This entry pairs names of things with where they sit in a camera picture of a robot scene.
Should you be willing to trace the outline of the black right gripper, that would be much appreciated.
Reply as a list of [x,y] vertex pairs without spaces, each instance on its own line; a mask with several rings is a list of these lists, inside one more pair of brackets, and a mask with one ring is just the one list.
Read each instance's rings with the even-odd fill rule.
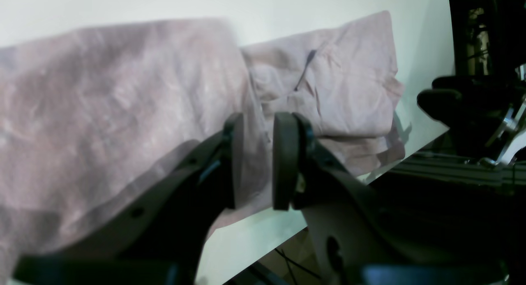
[[513,119],[524,100],[524,81],[494,75],[438,77],[417,96],[419,108],[449,128],[457,154],[493,161],[514,135],[505,119]]

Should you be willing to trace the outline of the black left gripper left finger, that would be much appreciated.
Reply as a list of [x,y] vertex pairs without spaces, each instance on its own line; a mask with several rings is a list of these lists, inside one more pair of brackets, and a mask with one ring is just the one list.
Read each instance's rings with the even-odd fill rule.
[[235,208],[244,116],[199,143],[163,180],[111,221],[55,253],[28,255],[13,280],[25,285],[193,285],[209,229]]

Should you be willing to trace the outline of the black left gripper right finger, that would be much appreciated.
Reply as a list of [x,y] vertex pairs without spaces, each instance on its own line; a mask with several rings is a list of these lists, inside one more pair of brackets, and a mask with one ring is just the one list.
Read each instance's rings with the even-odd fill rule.
[[355,178],[298,113],[274,116],[272,204],[299,210],[331,285],[483,285],[510,279],[507,201],[447,181]]

